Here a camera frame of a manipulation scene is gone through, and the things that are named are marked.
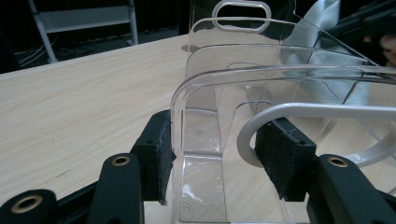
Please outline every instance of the human hand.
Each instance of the human hand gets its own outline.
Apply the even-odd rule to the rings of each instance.
[[[396,35],[384,35],[380,40],[384,55],[388,59],[387,66],[396,67]]]

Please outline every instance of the floor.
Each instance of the floor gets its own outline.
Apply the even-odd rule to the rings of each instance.
[[[151,31],[138,34],[139,44],[144,44],[160,39],[165,39],[178,35],[177,28],[161,29],[159,31]],[[50,38],[52,43],[56,43],[57,36]],[[130,47],[128,40],[131,40],[131,35],[117,35],[95,40],[88,40],[82,42],[72,42],[67,45],[63,44],[54,48],[55,55],[59,61],[70,60],[91,54],[106,52],[113,49],[122,49]],[[39,49],[33,49],[26,52],[17,52],[17,60],[21,65],[21,69],[36,67],[48,64],[48,55],[42,46]]]

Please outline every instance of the wooden table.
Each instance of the wooden table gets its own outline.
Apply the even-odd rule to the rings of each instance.
[[[28,189],[60,199],[96,181],[103,161],[130,151],[169,108],[186,44],[179,36],[1,75],[0,204]],[[172,206],[151,206],[170,222]]]

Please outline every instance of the light wood tabletop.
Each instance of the light wood tabletop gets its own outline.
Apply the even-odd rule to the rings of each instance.
[[[96,181],[106,158],[130,151],[169,109],[186,44],[178,36],[1,75],[0,204],[28,189],[61,199]],[[151,204],[170,222],[172,206],[146,213]]]

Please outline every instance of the table surface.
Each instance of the table surface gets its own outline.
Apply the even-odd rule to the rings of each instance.
[[[130,151],[150,116],[169,109],[186,44],[178,36],[1,75],[0,204],[96,181],[106,158]],[[170,222],[172,206],[148,203],[147,214],[151,205]]]

